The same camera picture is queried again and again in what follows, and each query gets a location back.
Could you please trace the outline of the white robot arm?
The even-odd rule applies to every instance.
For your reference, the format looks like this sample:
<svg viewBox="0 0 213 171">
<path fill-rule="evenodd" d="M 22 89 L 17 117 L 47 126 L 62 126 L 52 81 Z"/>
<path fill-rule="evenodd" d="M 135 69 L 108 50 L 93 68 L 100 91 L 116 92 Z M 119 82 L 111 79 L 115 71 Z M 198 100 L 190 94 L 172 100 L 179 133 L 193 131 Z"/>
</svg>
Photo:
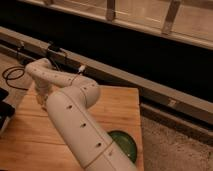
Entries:
<svg viewBox="0 0 213 171">
<path fill-rule="evenodd" d="M 38 102 L 84 171 L 137 171 L 88 109 L 99 99 L 100 88 L 91 78 L 53 70 L 42 58 L 26 65 Z"/>
</svg>

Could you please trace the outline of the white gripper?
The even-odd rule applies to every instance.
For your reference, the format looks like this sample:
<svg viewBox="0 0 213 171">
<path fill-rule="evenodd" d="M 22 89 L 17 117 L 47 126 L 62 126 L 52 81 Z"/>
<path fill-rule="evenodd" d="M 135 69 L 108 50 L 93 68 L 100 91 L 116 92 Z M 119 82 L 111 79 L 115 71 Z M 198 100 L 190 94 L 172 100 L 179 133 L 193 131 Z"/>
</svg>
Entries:
<svg viewBox="0 0 213 171">
<path fill-rule="evenodd" d="M 45 104 L 48 96 L 52 93 L 52 87 L 50 85 L 35 85 L 36 99 L 39 104 Z"/>
</svg>

